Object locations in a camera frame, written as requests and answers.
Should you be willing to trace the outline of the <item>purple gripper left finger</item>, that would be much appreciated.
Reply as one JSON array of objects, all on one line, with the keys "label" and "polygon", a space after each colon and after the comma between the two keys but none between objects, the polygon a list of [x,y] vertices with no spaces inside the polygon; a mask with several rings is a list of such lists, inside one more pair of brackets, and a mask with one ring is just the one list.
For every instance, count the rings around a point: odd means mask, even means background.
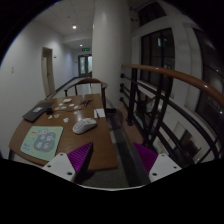
[{"label": "purple gripper left finger", "polygon": [[68,154],[57,154],[43,167],[43,170],[70,182],[74,182],[87,171],[92,154],[93,143],[89,142]]}]

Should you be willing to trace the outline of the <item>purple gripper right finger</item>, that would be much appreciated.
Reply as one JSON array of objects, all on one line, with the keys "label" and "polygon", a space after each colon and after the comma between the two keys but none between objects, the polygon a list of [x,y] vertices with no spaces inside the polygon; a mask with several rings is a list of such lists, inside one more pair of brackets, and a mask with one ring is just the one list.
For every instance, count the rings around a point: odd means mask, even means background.
[{"label": "purple gripper right finger", "polygon": [[181,170],[181,167],[164,153],[157,154],[138,143],[134,143],[134,147],[151,182]]}]

